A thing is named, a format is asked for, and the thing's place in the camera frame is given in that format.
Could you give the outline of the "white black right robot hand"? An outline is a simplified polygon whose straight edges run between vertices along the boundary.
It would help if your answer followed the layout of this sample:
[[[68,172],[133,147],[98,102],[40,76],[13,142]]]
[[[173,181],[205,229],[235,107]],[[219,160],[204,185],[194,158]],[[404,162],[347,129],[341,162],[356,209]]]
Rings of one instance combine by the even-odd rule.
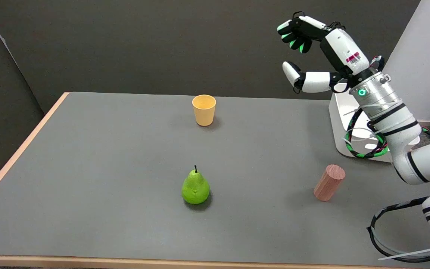
[[[334,68],[333,72],[303,72],[295,63],[285,61],[282,70],[295,93],[343,93],[382,71],[385,65],[383,56],[368,59],[338,21],[326,25],[298,11],[277,27],[277,33],[290,49],[300,53],[307,53],[313,42],[318,41],[321,51]],[[335,89],[339,83],[345,84],[343,90]]]

